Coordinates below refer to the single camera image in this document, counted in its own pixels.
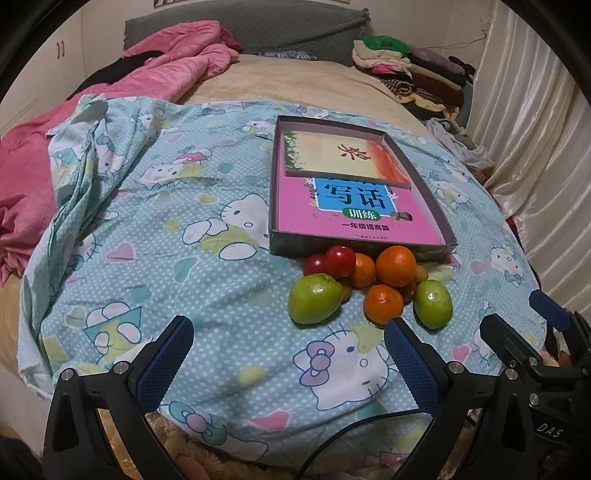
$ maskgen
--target tangerine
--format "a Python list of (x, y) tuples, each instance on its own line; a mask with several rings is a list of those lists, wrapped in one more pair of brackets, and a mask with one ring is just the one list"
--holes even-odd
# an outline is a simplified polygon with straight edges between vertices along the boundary
[(351, 279), (355, 288), (364, 288), (375, 278), (375, 263), (367, 255), (355, 254), (355, 271)]
[(369, 320), (378, 325), (386, 325), (389, 320), (400, 317), (403, 308), (400, 292), (387, 285), (374, 285), (363, 301), (363, 311)]
[(413, 253), (402, 245), (388, 247), (375, 263), (378, 278), (391, 287), (404, 287), (412, 282), (417, 271)]

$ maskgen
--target cable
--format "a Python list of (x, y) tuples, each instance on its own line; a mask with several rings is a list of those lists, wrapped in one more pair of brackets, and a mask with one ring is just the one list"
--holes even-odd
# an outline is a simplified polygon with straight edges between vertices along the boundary
[(304, 473), (306, 472), (306, 470), (308, 470), (308, 467), (312, 464), (312, 462), (316, 459), (316, 457), (318, 457), (318, 455), (320, 455), (322, 453), (322, 451), (326, 447), (328, 447), (328, 445), (333, 443), (339, 437), (343, 436), (345, 433), (353, 430), (354, 428), (361, 427), (361, 425), (365, 425), (366, 423), (370, 423), (374, 420), (386, 420), (386, 419), (391, 419), (394, 417), (404, 417), (406, 415), (415, 415), (416, 413), (424, 413), (424, 412), (422, 410), (420, 410), (419, 408), (415, 408), (413, 410), (396, 411), (393, 413), (384, 413), (382, 415), (376, 415), (375, 417), (368, 417), (367, 419), (358, 420), (358, 421), (352, 423), (351, 425), (347, 425), (344, 429), (339, 430), (332, 437), (330, 437), (328, 440), (326, 440), (322, 445), (320, 445), (314, 451), (314, 453), (312, 453), (312, 455), (310, 455), (306, 459), (304, 464), (300, 467), (300, 469), (296, 473), (294, 480), (301, 480), (301, 478), (304, 475)]
[(437, 45), (435, 47), (425, 47), (425, 48), (453, 48), (453, 47), (466, 48), (466, 47), (469, 47), (470, 45), (472, 45), (473, 43), (476, 43), (477, 41), (485, 40), (485, 39), (486, 39), (486, 35), (484, 35), (484, 36), (482, 36), (480, 38), (477, 38), (475, 40), (461, 41), (461, 42), (458, 42), (458, 43), (454, 43), (452, 45)]

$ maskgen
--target hello kitty print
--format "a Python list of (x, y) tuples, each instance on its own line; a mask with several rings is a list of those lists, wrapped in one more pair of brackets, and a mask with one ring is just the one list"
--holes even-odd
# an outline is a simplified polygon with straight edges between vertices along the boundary
[(329, 329), (329, 335), (294, 355), (294, 364), (303, 372), (300, 385), (311, 390), (318, 410), (375, 399), (397, 372), (388, 351), (379, 344), (361, 353), (355, 333), (343, 326)]

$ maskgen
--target pile of clothes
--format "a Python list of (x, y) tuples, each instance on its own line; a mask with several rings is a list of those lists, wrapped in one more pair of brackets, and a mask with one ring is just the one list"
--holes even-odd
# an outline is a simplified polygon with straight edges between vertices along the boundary
[(358, 70), (382, 82), (418, 119), (455, 119), (466, 126), (473, 66), (387, 35), (355, 40), (352, 56)]

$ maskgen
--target pink blanket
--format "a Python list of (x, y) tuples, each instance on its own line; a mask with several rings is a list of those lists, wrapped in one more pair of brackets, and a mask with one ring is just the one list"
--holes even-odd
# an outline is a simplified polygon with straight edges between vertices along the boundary
[(127, 50), (165, 55), (122, 80), (93, 85), (51, 112), (11, 129), (0, 139), (0, 284), (22, 276), (33, 249), (56, 212), (46, 132), (66, 120), (87, 93), (108, 98), (149, 96), (176, 102), (197, 81), (225, 72), (242, 47), (219, 22), (204, 20), (165, 28)]

